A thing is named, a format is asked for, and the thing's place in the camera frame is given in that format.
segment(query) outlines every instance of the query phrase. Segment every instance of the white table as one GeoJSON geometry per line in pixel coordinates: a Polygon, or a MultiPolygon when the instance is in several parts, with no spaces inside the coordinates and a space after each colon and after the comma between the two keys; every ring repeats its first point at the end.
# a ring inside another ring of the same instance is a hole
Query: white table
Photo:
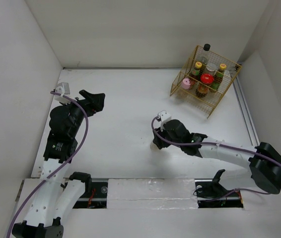
{"type": "MultiPolygon", "coordinates": [[[[263,196],[243,192],[244,209],[197,209],[196,206],[192,206],[196,203],[196,198],[192,196],[191,190],[194,189],[192,182],[188,182],[188,186],[184,186],[183,189],[190,197],[180,200],[176,207],[169,205],[173,199],[179,200],[182,193],[174,190],[167,178],[189,181],[190,178],[212,178],[219,169],[226,169],[221,180],[231,182],[226,188],[237,186],[255,188],[249,173],[238,166],[213,159],[190,157],[175,147],[163,150],[150,147],[153,139],[150,122],[161,110],[167,110],[191,132],[205,133],[237,145],[251,145],[234,88],[228,90],[218,108],[207,119],[192,105],[169,97],[171,83],[178,71],[178,69],[62,71],[59,82],[70,84],[73,97],[79,96],[78,92],[81,89],[106,94],[104,110],[89,118],[87,140],[74,158],[67,177],[75,171],[80,171],[90,173],[93,178],[162,178],[165,180],[160,180],[161,187],[167,190],[164,194],[170,193],[167,198],[152,197],[152,189],[146,186],[142,188],[127,183],[119,188],[115,185],[116,180],[110,180],[108,199],[111,201],[108,201],[108,209],[73,209],[65,223],[64,238],[281,237],[281,194],[263,196]],[[239,174],[244,175],[241,181],[237,178],[239,174]],[[122,188],[125,193],[115,193],[122,188]],[[135,197],[129,197],[129,193],[135,193],[135,197]],[[165,199],[168,206],[161,209],[160,202],[166,202],[165,199]]],[[[51,109],[57,105],[58,103],[53,101],[51,109]]],[[[19,205],[39,182],[36,178],[41,171],[50,130],[49,120],[50,118],[47,119],[33,168],[33,178],[26,179],[19,205]]],[[[84,126],[78,133],[78,142],[83,132],[84,126]]],[[[19,216],[18,221],[22,220],[26,210],[27,208],[19,216]]]]}

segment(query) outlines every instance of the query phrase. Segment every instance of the jar with red lid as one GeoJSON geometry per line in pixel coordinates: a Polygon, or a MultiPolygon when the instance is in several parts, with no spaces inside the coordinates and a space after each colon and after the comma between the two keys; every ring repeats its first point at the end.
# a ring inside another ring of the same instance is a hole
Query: jar with red lid
{"type": "Polygon", "coordinates": [[[198,98],[204,98],[209,92],[209,88],[207,86],[210,86],[213,83],[213,76],[211,74],[204,73],[201,75],[200,81],[201,83],[199,83],[199,86],[196,89],[196,96],[198,98]]]}

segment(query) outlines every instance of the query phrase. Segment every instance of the pink object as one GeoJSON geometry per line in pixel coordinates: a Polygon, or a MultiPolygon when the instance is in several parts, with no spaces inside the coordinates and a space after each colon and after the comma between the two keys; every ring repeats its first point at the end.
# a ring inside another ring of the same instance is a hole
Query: pink object
{"type": "Polygon", "coordinates": [[[184,89],[189,89],[190,88],[190,79],[184,78],[181,82],[181,87],[184,89]]]}

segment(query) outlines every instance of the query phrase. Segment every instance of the black bottle cap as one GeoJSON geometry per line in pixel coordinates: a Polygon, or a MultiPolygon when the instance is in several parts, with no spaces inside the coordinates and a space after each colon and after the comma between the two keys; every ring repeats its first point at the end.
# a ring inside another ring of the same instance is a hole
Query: black bottle cap
{"type": "Polygon", "coordinates": [[[204,50],[205,50],[205,51],[209,51],[209,50],[210,50],[210,47],[211,47],[211,46],[210,46],[209,44],[205,44],[204,50]]]}

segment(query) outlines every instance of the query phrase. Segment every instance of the wire rack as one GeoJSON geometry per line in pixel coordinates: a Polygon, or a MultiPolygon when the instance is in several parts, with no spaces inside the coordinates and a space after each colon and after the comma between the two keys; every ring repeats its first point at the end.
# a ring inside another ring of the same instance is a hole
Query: wire rack
{"type": "MultiPolygon", "coordinates": [[[[199,87],[199,84],[202,84],[201,82],[197,81],[196,79],[192,78],[189,74],[191,70],[193,69],[195,62],[197,61],[196,58],[203,53],[204,48],[201,46],[196,46],[195,50],[192,52],[188,60],[186,61],[185,65],[175,78],[174,82],[171,85],[170,95],[173,95],[174,93],[177,94],[178,97],[181,97],[183,100],[193,104],[197,108],[199,108],[201,111],[205,112],[208,115],[208,118],[212,114],[212,112],[215,110],[227,90],[229,89],[230,85],[236,78],[238,72],[241,69],[241,65],[230,61],[214,52],[209,51],[209,57],[208,57],[208,64],[213,63],[217,67],[224,63],[226,64],[227,68],[224,72],[224,76],[222,79],[222,82],[219,86],[219,88],[215,91],[214,89],[210,88],[207,85],[203,85],[205,88],[208,88],[208,93],[206,96],[201,97],[199,93],[196,93],[197,88],[199,87]],[[195,82],[194,86],[190,89],[184,89],[182,88],[181,82],[184,78],[190,79],[192,82],[195,82]]],[[[200,71],[199,78],[203,74],[203,70],[200,71]]]]}

